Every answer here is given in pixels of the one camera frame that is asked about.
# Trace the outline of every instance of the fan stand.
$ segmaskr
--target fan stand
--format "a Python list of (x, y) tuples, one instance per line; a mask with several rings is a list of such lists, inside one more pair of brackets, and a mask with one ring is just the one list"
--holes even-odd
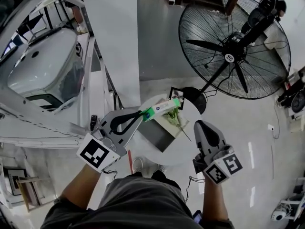
[(186, 40), (186, 42), (188, 43), (221, 52), (225, 59), (222, 66), (219, 67), (219, 69), (215, 72), (215, 74), (210, 78), (210, 80), (201, 90), (198, 90), (194, 87), (183, 88), (183, 96), (195, 105), (201, 115), (205, 112), (206, 109), (206, 98), (202, 93), (204, 93), (207, 88), (212, 85), (216, 78), (219, 77), (219, 75), (231, 63), (235, 64), (234, 68), (240, 79), (240, 82), (245, 92), (248, 93), (244, 75), (239, 66), (239, 63), (245, 61), (247, 55), (247, 46), (250, 45), (252, 42), (256, 41), (256, 39), (273, 23), (273, 21), (274, 17), (271, 17), (271, 19), (269, 17), (265, 17), (254, 27), (252, 27), (252, 29), (250, 29), (250, 31), (245, 36), (241, 32), (233, 32), (229, 36), (227, 41), (222, 42), (223, 46), (205, 41)]

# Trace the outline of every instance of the power cord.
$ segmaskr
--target power cord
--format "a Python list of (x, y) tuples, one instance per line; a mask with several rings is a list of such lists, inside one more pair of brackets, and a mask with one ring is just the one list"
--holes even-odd
[[(215, 92), (215, 94), (207, 96), (206, 94), (210, 93), (210, 92)], [(204, 92), (206, 103), (208, 103), (208, 98), (209, 97), (216, 96), (216, 94), (217, 94), (217, 90), (211, 90), (211, 91)]]
[(116, 176), (118, 174), (118, 171), (117, 170), (108, 170), (108, 171), (103, 170), (103, 173), (105, 173), (105, 174), (115, 174), (115, 176), (113, 177), (113, 181), (114, 181), (114, 179), (116, 178)]
[(191, 181), (194, 181), (194, 182), (197, 182), (197, 183), (205, 183), (205, 179), (199, 179), (199, 178), (189, 176), (189, 185), (187, 186), (187, 189), (185, 190), (186, 191), (185, 202), (187, 202), (187, 200), (189, 199), (189, 187), (190, 187)]
[(281, 131), (281, 130), (280, 130), (280, 120), (279, 120), (279, 118), (278, 118), (278, 115), (277, 115), (277, 112), (276, 112), (276, 109), (275, 109), (275, 105), (274, 105), (274, 111), (275, 111), (276, 118), (277, 118), (278, 135), (277, 135), (277, 136), (274, 135), (274, 129), (272, 128), (272, 136), (273, 136), (274, 140), (277, 140), (277, 139), (280, 138), (280, 131)]

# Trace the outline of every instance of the picture frame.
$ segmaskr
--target picture frame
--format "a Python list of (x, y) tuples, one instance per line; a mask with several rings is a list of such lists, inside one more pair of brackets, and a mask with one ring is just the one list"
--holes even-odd
[(184, 97), (183, 97), (183, 91), (179, 88), (171, 87), (170, 91), (170, 96), (169, 99), (174, 99), (174, 98), (182, 98), (183, 101), (181, 101), (181, 105), (179, 107), (180, 110), (183, 110), (183, 105), (184, 105)]
[(21, 195), (16, 180), (19, 180), (20, 177), (27, 177), (26, 170), (17, 167), (3, 167), (3, 173), (7, 191), (13, 196)]

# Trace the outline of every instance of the chair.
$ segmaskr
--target chair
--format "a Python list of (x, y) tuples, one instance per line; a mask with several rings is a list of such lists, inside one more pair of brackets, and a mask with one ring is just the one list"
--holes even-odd
[(13, 39), (10, 40), (10, 42), (9, 42), (8, 45), (6, 46), (5, 50), (3, 51), (3, 53), (2, 53), (2, 55), (1, 55), (1, 57), (0, 57), (0, 59), (4, 56), (4, 54), (5, 54), (5, 52), (7, 51), (8, 48), (9, 48), (10, 50), (12, 49), (12, 48), (10, 47), (11, 42), (14, 43), (17, 47), (23, 45), (23, 42), (22, 42), (22, 40), (20, 39), (20, 36), (19, 36), (19, 35), (16, 35)]
[(42, 182), (48, 181), (52, 184), (52, 180), (50, 177), (48, 178), (39, 178), (39, 177), (20, 177), (19, 180), (16, 180), (18, 188), (20, 189), (22, 198), (25, 203), (25, 207), (27, 208), (28, 212), (31, 212), (33, 209), (42, 207), (48, 203), (54, 201), (57, 197), (55, 188), (52, 184), (52, 188), (54, 189), (54, 199), (46, 199), (45, 196), (40, 197), (38, 194), (38, 187), (34, 182)]
[(32, 31), (34, 27), (37, 25), (39, 20), (43, 17), (43, 14), (39, 14), (33, 19), (29, 19), (29, 16), (23, 21), (23, 23), (18, 27), (17, 33), (19, 36), (21, 36), (23, 39), (25, 39), (27, 42), (28, 40), (23, 36), (28, 31), (31, 32), (34, 38), (36, 38), (35, 33)]

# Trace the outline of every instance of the sneaker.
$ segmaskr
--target sneaker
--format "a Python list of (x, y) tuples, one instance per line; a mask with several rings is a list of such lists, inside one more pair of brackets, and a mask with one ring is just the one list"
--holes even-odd
[(278, 108), (282, 108), (282, 105), (281, 105), (281, 103), (278, 101), (278, 98), (279, 98), (279, 96), (276, 95), (275, 98), (274, 98), (274, 103), (275, 103), (275, 105), (276, 105)]
[(133, 171), (133, 173), (143, 171), (143, 161), (141, 158), (134, 159), (134, 161), (132, 163), (132, 171)]
[(157, 170), (160, 170), (162, 173), (165, 173), (166, 172), (166, 166), (163, 166), (163, 165), (158, 165), (157, 167)]

